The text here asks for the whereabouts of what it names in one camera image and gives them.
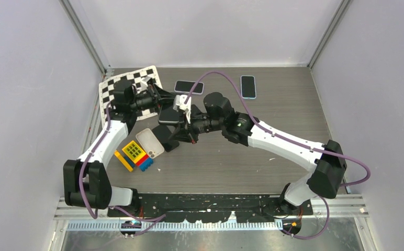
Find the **black phone purple edge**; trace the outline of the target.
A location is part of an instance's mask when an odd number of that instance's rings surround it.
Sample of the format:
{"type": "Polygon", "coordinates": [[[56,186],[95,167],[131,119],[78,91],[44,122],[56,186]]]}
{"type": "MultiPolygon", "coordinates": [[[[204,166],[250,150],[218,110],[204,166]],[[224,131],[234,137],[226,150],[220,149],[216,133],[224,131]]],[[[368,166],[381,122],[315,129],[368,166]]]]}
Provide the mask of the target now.
{"type": "Polygon", "coordinates": [[[158,123],[164,125],[176,125],[183,121],[182,110],[174,110],[173,106],[163,106],[158,115],[158,123]]]}

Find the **beige phone case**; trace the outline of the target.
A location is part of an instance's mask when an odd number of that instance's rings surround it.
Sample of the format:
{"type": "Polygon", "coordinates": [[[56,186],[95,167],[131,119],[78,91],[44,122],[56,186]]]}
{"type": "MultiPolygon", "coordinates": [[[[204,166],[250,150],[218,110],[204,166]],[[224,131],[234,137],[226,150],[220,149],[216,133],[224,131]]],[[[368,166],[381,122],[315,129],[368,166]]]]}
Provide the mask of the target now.
{"type": "Polygon", "coordinates": [[[137,133],[136,139],[151,159],[154,159],[165,152],[164,147],[149,128],[137,133]]]}

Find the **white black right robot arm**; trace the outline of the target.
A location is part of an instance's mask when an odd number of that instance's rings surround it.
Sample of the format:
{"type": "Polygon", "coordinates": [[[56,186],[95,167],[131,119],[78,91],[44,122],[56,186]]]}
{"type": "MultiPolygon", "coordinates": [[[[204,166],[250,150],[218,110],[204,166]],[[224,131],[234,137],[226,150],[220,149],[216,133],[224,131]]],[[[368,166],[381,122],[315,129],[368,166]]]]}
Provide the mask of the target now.
{"type": "Polygon", "coordinates": [[[303,167],[308,174],[288,183],[279,196],[279,209],[284,214],[293,214],[316,196],[337,196],[346,171],[339,143],[307,141],[280,131],[256,117],[236,112],[229,99],[218,92],[208,94],[204,105],[206,112],[200,112],[187,95],[173,98],[179,122],[172,139],[195,144],[200,134],[220,131],[232,143],[269,151],[303,167]]]}

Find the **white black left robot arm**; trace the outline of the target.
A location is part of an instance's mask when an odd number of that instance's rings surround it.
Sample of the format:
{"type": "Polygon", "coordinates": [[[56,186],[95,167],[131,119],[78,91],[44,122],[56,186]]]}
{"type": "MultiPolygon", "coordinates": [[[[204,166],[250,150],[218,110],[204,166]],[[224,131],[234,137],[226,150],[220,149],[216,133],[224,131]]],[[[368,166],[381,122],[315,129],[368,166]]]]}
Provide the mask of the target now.
{"type": "Polygon", "coordinates": [[[104,106],[105,121],[98,138],[81,156],[64,163],[65,203],[90,211],[120,206],[127,216],[137,215],[141,203],[134,198],[136,190],[112,186],[106,169],[117,147],[132,131],[138,113],[172,105],[176,95],[154,83],[136,93],[128,80],[115,82],[113,98],[104,106]]]}

